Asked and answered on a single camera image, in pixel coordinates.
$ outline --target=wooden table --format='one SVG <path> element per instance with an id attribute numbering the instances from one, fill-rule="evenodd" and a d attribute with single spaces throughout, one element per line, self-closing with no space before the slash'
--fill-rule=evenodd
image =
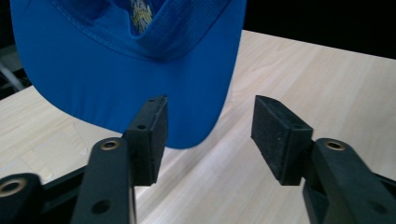
<path id="1" fill-rule="evenodd" d="M 159 181 L 136 189 L 138 223 L 308 223 L 302 187 L 281 187 L 250 138 L 256 94 L 281 101 L 314 140 L 349 143 L 396 179 L 396 61 L 244 31 L 229 92 L 198 147 L 167 148 Z M 74 119 L 32 87 L 0 102 L 0 177 L 43 183 L 86 164 L 98 140 L 120 136 Z"/>

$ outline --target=cap brim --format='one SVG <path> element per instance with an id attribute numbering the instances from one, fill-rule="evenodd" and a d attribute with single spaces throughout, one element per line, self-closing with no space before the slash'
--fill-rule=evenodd
<path id="1" fill-rule="evenodd" d="M 147 99 L 165 94 L 167 145 L 187 148 L 201 143 L 218 120 L 232 78 L 245 3 L 232 0 L 200 42 L 170 62 L 136 59 L 92 40 L 50 1 L 11 1 L 11 12 L 23 67 L 50 103 L 123 133 Z"/>

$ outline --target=cap logo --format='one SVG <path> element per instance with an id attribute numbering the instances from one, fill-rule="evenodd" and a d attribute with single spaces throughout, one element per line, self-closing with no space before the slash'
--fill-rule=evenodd
<path id="1" fill-rule="evenodd" d="M 151 8 L 146 0 L 132 0 L 132 10 L 134 28 L 142 34 L 152 21 Z"/>

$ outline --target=blue fabric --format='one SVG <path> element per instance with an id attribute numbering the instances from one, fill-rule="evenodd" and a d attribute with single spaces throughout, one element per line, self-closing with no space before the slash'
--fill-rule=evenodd
<path id="1" fill-rule="evenodd" d="M 120 0 L 80 8 L 86 2 L 11 1 L 18 52 L 37 90 L 120 133 L 147 99 L 166 94 L 167 145 L 201 143 L 225 101 L 246 0 L 166 0 L 139 36 Z"/>

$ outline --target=blue cap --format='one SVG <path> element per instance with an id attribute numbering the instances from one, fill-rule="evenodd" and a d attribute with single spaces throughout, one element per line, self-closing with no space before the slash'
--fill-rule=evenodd
<path id="1" fill-rule="evenodd" d="M 167 95 L 167 145 L 194 147 L 223 108 L 246 0 L 13 0 L 18 53 L 35 88 L 78 119 L 123 133 Z"/>

